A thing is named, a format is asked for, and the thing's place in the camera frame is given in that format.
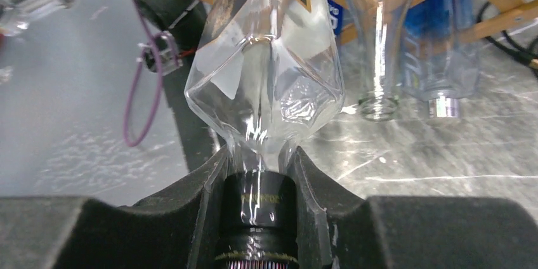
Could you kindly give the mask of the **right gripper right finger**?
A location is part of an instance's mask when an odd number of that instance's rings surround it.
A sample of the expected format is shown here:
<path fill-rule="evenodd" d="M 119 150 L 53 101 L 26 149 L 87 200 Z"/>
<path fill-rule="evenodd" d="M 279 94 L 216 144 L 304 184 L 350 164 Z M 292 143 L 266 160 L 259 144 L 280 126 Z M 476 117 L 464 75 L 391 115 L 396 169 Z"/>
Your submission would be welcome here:
<path fill-rule="evenodd" d="M 297 149 L 301 268 L 536 268 L 537 223 L 491 197 L 354 195 Z"/>

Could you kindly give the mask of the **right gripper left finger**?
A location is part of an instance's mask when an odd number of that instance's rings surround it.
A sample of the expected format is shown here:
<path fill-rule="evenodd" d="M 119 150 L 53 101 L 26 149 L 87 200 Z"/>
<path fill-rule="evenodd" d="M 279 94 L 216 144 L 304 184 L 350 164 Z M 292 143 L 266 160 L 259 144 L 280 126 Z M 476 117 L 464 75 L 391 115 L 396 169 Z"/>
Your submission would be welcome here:
<path fill-rule="evenodd" d="M 211 268 L 226 150 L 132 206 L 3 197 L 2 268 Z"/>

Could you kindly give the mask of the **clear liquor bottle black cap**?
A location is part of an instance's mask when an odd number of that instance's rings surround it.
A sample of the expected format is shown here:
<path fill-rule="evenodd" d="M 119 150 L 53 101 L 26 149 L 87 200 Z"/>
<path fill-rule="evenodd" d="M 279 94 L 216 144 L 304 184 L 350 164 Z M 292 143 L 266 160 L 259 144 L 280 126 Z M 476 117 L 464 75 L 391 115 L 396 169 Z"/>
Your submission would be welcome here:
<path fill-rule="evenodd" d="M 213 268 L 297 268 L 291 160 L 344 102 L 327 0 L 213 0 L 185 97 L 228 150 Z"/>

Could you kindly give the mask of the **tall blue square bottle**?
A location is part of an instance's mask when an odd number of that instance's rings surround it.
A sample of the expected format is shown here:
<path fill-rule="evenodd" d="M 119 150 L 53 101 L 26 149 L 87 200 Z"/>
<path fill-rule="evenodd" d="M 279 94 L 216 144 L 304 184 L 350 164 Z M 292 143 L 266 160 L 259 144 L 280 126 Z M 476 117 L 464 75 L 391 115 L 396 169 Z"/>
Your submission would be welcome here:
<path fill-rule="evenodd" d="M 472 0 L 425 0 L 407 12 L 402 89 L 424 105 L 421 111 L 431 121 L 459 119 L 460 101 L 478 89 L 478 46 L 460 36 L 474 24 Z"/>

